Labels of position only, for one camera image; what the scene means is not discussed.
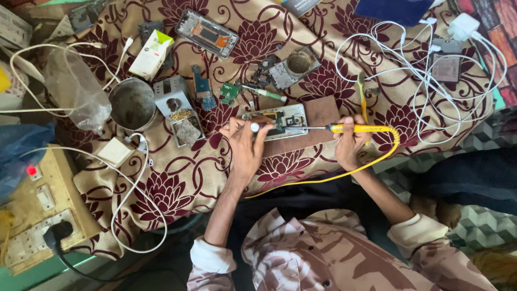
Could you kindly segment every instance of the pants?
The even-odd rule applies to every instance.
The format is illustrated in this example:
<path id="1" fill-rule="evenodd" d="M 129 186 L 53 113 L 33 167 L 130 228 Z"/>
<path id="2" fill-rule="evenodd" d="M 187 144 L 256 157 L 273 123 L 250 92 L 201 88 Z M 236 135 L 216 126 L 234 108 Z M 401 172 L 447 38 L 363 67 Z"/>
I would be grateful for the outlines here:
<path id="1" fill-rule="evenodd" d="M 415 181 L 414 195 L 517 215 L 517 147 L 440 161 Z"/>
<path id="2" fill-rule="evenodd" d="M 322 180 L 341 173 L 326 174 L 313 180 Z M 280 187 L 257 198 L 244 199 L 237 205 L 228 248 L 234 258 L 240 258 L 240 247 L 251 227 L 264 214 L 277 207 L 282 217 L 298 220 L 326 209 L 349 209 L 357 213 L 368 238 L 384 250 L 403 260 L 395 244 L 386 236 L 391 227 L 380 208 L 350 177 L 342 177 L 318 184 Z"/>

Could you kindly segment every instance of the patterned shirt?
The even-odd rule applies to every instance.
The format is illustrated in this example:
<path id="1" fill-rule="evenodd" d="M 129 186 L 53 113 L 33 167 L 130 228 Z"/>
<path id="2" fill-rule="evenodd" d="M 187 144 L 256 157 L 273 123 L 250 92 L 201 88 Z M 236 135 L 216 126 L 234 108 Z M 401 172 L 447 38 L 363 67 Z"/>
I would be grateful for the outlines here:
<path id="1" fill-rule="evenodd" d="M 286 222 L 275 208 L 249 231 L 241 252 L 256 290 L 493 290 L 495 287 L 445 237 L 448 228 L 416 214 L 388 237 L 410 266 L 369 241 L 357 215 L 324 210 Z M 234 290 L 232 251 L 199 237 L 190 252 L 188 290 Z"/>

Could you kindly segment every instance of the green screwdriver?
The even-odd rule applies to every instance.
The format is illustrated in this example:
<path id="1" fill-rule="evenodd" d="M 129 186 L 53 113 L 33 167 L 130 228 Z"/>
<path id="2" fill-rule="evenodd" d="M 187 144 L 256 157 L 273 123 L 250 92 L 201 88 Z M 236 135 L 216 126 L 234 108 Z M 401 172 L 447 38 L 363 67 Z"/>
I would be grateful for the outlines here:
<path id="1" fill-rule="evenodd" d="M 264 89 L 254 89 L 254 88 L 248 87 L 246 85 L 241 85 L 241 86 L 246 88 L 246 89 L 250 89 L 250 90 L 252 90 L 255 93 L 260 94 L 260 95 L 271 97 L 271 98 L 276 99 L 276 100 L 282 100 L 282 102 L 286 102 L 287 101 L 287 97 L 281 96 L 281 95 L 278 95 L 278 94 L 275 94 L 275 93 L 271 93 L 271 92 L 269 92 L 267 90 L 264 90 Z"/>

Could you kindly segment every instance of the bedsheet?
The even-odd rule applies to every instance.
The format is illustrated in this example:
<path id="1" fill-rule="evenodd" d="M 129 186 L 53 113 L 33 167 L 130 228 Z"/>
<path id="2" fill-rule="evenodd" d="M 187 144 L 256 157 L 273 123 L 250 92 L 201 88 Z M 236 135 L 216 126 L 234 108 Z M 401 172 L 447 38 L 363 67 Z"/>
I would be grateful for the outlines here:
<path id="1" fill-rule="evenodd" d="M 249 79 L 257 68 L 256 64 L 270 54 L 285 59 L 290 52 L 310 45 L 320 56 L 322 66 L 318 70 L 283 92 L 287 96 L 285 103 L 245 91 L 232 106 L 218 103 L 217 107 L 209 112 L 201 111 L 198 107 L 206 139 L 198 141 L 192 149 L 176 147 L 170 125 L 165 119 L 144 132 L 149 141 L 149 157 L 153 159 L 153 165 L 146 166 L 142 179 L 138 181 L 138 187 L 145 195 L 153 198 L 165 214 L 166 223 L 170 224 L 191 213 L 208 212 L 215 206 L 217 196 L 223 189 L 232 167 L 232 149 L 228 140 L 218 133 L 218 129 L 230 117 L 329 95 L 336 99 L 342 115 L 361 111 L 357 84 L 341 79 L 334 67 L 337 47 L 354 33 L 368 33 L 378 22 L 354 15 L 356 5 L 357 0 L 323 0 L 301 18 L 296 19 L 274 0 L 125 0 L 106 6 L 96 25 L 70 39 L 70 42 L 99 41 L 106 44 L 106 49 L 76 48 L 80 52 L 99 56 L 113 72 L 122 57 L 118 76 L 125 79 L 131 77 L 128 69 L 141 49 L 140 39 L 137 38 L 127 54 L 121 56 L 127 38 L 138 35 L 137 24 L 163 20 L 165 32 L 175 39 L 172 49 L 174 66 L 161 71 L 154 81 L 180 74 L 192 88 L 191 66 L 197 64 L 201 68 L 202 76 L 211 79 L 215 96 L 218 96 L 222 83 Z M 181 13 L 187 8 L 238 33 L 239 41 L 229 59 L 222 60 L 176 35 L 174 27 Z M 442 37 L 447 36 L 448 23 L 454 18 L 447 4 L 431 9 L 426 17 L 438 19 L 432 25 L 433 33 Z M 413 42 L 404 48 L 409 60 L 420 61 L 416 66 L 421 69 L 425 67 L 424 58 L 429 48 L 430 35 L 429 29 L 418 35 L 424 27 L 425 25 L 419 25 L 407 29 L 405 44 Z M 399 27 L 388 24 L 378 28 L 378 39 L 389 47 L 400 47 L 400 36 Z M 355 38 L 339 52 L 338 69 L 349 79 L 356 79 L 363 70 L 371 76 L 401 66 L 379 52 L 379 46 L 368 38 Z M 462 53 L 477 58 L 475 48 L 468 43 L 465 43 Z M 110 75 L 99 61 L 91 58 L 84 60 L 101 84 L 109 81 Z M 461 72 L 458 84 L 446 85 L 451 96 L 469 98 L 479 95 L 488 86 L 486 74 L 474 62 L 464 59 Z M 445 127 L 451 124 L 436 114 L 429 104 L 422 115 L 425 123 L 418 124 L 417 115 L 422 114 L 425 101 L 422 87 L 415 100 L 416 112 L 413 110 L 413 99 L 418 84 L 418 80 L 407 70 L 393 71 L 365 83 L 366 89 L 381 90 L 379 97 L 367 100 L 370 124 L 391 125 L 400 133 L 401 144 L 394 154 L 396 156 L 450 150 L 482 121 L 464 122 L 458 133 L 446 143 L 432 145 L 421 142 L 417 130 L 420 130 L 420 136 L 424 141 L 439 142 L 451 137 L 456 127 L 434 129 L 426 125 L 428 123 Z M 444 115 L 457 118 L 456 110 L 445 98 L 434 91 L 430 92 L 430 96 Z M 460 100 L 455 103 L 459 110 L 465 113 L 479 101 L 481 100 Z M 479 106 L 474 118 L 492 112 L 490 95 L 481 102 L 483 104 Z M 77 129 L 69 119 L 59 119 L 58 127 L 66 132 L 70 146 L 94 154 L 111 138 L 128 134 L 112 120 L 107 121 L 100 135 Z M 361 160 L 366 163 L 383 155 L 392 147 L 392 142 L 392 137 L 387 133 L 375 134 L 370 144 L 360 152 Z M 263 159 L 245 194 L 337 171 L 340 166 L 334 158 L 334 147 L 335 141 L 331 141 Z M 131 179 L 136 179 L 144 167 L 144 158 L 143 153 L 136 152 L 121 166 L 121 171 Z M 101 234 L 90 238 L 89 242 L 75 249 L 112 259 L 123 256 L 126 250 L 121 249 L 114 240 L 110 221 L 113 211 L 126 195 L 131 197 L 116 215 L 115 223 L 116 235 L 122 241 L 131 245 L 139 231 L 163 226 L 164 221 L 145 197 L 139 191 L 128 193 L 131 185 L 106 165 L 91 161 L 73 181 L 93 217 L 103 227 Z"/>

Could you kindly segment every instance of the hand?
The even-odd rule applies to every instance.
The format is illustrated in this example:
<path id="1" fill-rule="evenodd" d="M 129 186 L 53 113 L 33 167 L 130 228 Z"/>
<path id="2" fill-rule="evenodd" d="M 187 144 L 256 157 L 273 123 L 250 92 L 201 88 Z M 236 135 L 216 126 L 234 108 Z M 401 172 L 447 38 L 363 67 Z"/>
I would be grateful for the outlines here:
<path id="1" fill-rule="evenodd" d="M 343 133 L 334 134 L 334 139 L 338 141 L 338 144 L 336 144 L 336 160 L 346 171 L 355 170 L 362 166 L 357 158 L 357 153 L 370 140 L 372 133 L 354 132 L 354 122 L 356 124 L 366 124 L 360 114 L 353 117 L 343 117 L 336 122 L 343 123 Z"/>
<path id="2" fill-rule="evenodd" d="M 268 123 L 258 131 L 255 141 L 250 127 L 253 122 Z M 233 168 L 228 180 L 242 187 L 241 190 L 248 186 L 260 167 L 264 153 L 264 140 L 267 132 L 274 127 L 271 122 L 272 120 L 265 116 L 251 120 L 230 117 L 230 122 L 219 129 L 219 132 L 230 141 L 233 151 Z"/>

